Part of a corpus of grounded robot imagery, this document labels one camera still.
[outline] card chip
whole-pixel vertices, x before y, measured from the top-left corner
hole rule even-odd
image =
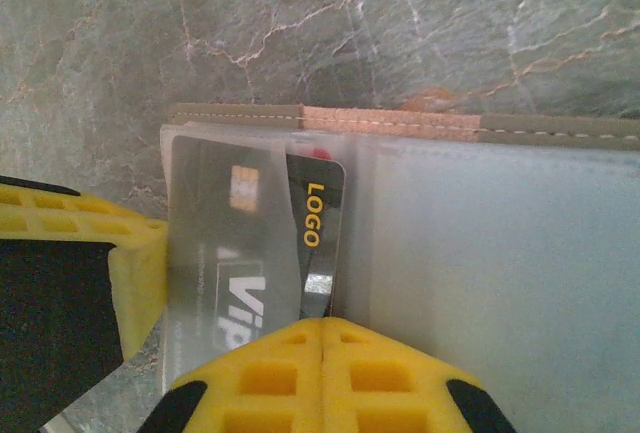
[[[258,182],[260,172],[255,168],[234,165],[231,167],[229,205],[250,213],[258,209]]]

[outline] wallet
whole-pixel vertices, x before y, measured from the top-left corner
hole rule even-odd
[[[170,205],[176,138],[322,152],[345,170],[334,314],[474,372],[518,430],[640,423],[637,123],[320,110],[175,105]]]

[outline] stitching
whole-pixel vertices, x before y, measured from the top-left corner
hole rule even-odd
[[[174,116],[188,116],[188,117],[209,117],[209,118],[253,118],[260,120],[300,120],[300,121],[324,121],[327,123],[351,123],[351,124],[366,124],[374,126],[402,126],[409,128],[433,128],[435,130],[449,130],[449,131],[466,131],[471,133],[508,133],[514,135],[531,135],[531,136],[555,136],[555,137],[569,137],[569,138],[596,138],[601,140],[623,140],[623,141],[640,141],[638,135],[626,135],[616,136],[611,134],[602,135],[590,135],[588,133],[561,133],[551,131],[527,131],[527,130],[505,130],[505,129],[491,129],[491,128],[469,128],[463,126],[450,126],[450,125],[428,125],[423,123],[399,123],[391,121],[371,121],[371,120],[349,120],[349,119],[336,119],[336,118],[305,118],[302,116],[285,116],[285,115],[221,115],[216,113],[185,113],[177,112]]]

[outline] gray marble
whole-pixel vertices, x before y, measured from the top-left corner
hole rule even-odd
[[[634,118],[639,84],[640,0],[2,0],[0,169],[162,217],[173,102]]]

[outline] card holder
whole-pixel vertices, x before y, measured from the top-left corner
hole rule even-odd
[[[638,153],[169,130],[257,137],[341,163],[334,313],[473,371],[517,429],[640,422]],[[169,157],[163,143],[167,178]]]

